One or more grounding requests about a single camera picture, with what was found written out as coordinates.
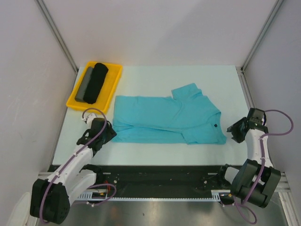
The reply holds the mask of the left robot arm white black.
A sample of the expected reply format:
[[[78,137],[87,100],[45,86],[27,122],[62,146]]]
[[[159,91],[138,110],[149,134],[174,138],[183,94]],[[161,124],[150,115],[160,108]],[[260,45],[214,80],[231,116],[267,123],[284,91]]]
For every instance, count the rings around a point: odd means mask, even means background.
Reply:
[[[90,186],[99,188],[103,185],[100,169],[90,162],[117,133],[104,118],[96,117],[89,125],[69,160],[46,179],[38,178],[32,186],[30,215],[43,223],[61,224],[78,196]]]

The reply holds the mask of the turquoise t-shirt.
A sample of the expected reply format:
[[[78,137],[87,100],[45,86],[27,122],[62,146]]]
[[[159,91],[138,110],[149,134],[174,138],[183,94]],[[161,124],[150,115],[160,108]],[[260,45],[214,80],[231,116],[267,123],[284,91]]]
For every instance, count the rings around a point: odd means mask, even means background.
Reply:
[[[221,111],[196,84],[170,97],[117,96],[113,113],[116,143],[223,145]]]

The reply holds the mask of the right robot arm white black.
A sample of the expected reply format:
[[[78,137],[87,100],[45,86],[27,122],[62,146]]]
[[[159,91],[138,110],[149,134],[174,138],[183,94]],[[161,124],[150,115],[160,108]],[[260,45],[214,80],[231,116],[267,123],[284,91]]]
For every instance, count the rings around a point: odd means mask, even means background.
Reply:
[[[250,108],[246,117],[227,128],[235,142],[246,143],[247,160],[240,169],[229,166],[217,177],[220,188],[231,186],[232,195],[261,208],[268,205],[281,178],[280,171],[273,167],[269,158],[265,123],[265,112]]]

